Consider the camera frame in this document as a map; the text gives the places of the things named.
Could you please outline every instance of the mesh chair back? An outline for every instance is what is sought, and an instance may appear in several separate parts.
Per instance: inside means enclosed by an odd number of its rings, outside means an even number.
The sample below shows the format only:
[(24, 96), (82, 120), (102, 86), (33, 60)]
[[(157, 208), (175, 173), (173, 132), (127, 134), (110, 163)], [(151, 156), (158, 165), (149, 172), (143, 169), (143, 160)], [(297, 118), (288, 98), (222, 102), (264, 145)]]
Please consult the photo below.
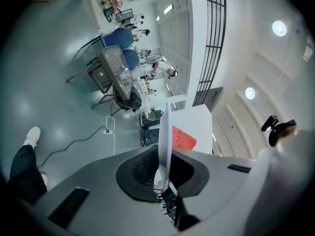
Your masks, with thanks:
[(117, 28), (111, 34), (102, 35), (102, 39), (105, 47), (119, 45), (122, 50), (127, 49), (134, 42), (131, 30), (122, 27)]
[(128, 64), (129, 70), (132, 71), (139, 64), (139, 56), (137, 51), (124, 49), (123, 54)]

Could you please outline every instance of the gray floor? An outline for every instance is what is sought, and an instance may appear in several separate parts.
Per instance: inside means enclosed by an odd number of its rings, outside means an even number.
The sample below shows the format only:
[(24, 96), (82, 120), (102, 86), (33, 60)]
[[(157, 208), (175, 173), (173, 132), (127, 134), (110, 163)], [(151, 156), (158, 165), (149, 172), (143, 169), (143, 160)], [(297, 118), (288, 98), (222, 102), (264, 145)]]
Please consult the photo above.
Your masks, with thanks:
[[(85, 71), (86, 63), (102, 47), (80, 47), (98, 35), (88, 0), (55, 0), (30, 4), (16, 22), (0, 54), (1, 133), (0, 166), (8, 179), (12, 159), (28, 130), (37, 125), (42, 134), (35, 153), (37, 164), (71, 141), (89, 137), (105, 125), (112, 103), (91, 109), (102, 94), (88, 76), (65, 79)], [(116, 120), (115, 153), (140, 147), (136, 119)], [(99, 131), (87, 142), (76, 143), (53, 155), (41, 168), (52, 188), (82, 166), (113, 154), (112, 135)]]

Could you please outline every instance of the office chair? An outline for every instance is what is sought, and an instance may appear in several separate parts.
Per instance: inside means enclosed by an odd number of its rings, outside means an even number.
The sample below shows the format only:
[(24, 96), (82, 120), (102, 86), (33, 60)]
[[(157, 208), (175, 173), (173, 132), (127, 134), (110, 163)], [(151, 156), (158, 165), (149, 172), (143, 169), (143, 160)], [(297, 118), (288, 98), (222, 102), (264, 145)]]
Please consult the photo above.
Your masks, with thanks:
[(129, 70), (132, 71), (140, 62), (137, 51), (132, 49), (124, 49), (123, 54), (128, 64)]
[(81, 49), (88, 44), (93, 45), (100, 40), (102, 41), (104, 47), (119, 45), (122, 50), (128, 48), (134, 42), (131, 30), (119, 27), (110, 34), (102, 33), (100, 36), (97, 36), (82, 46)]

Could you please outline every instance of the black pants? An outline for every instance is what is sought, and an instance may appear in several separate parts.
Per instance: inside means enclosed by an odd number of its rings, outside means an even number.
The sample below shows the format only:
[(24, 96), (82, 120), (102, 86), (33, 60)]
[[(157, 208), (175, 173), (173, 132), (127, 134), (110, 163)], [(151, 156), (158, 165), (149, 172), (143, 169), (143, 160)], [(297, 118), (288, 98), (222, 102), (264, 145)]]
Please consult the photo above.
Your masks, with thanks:
[(31, 145), (24, 145), (16, 153), (10, 172), (9, 187), (20, 199), (34, 205), (47, 192), (44, 180), (36, 166)]

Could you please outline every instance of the ceiling light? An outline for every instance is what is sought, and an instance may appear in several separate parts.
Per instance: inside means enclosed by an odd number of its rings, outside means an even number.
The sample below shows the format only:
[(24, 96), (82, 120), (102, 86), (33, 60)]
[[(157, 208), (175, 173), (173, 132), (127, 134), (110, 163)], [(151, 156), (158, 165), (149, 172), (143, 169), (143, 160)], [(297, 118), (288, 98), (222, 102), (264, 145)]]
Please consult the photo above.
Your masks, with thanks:
[(166, 14), (167, 12), (169, 12), (170, 10), (173, 9), (173, 5), (171, 4), (170, 6), (168, 6), (165, 10), (164, 10), (164, 14)]
[(275, 35), (283, 37), (284, 35), (286, 35), (287, 29), (282, 21), (275, 21), (272, 24), (272, 31), (274, 32)]
[(249, 100), (253, 100), (255, 98), (255, 90), (252, 88), (247, 88), (245, 90), (245, 95)]

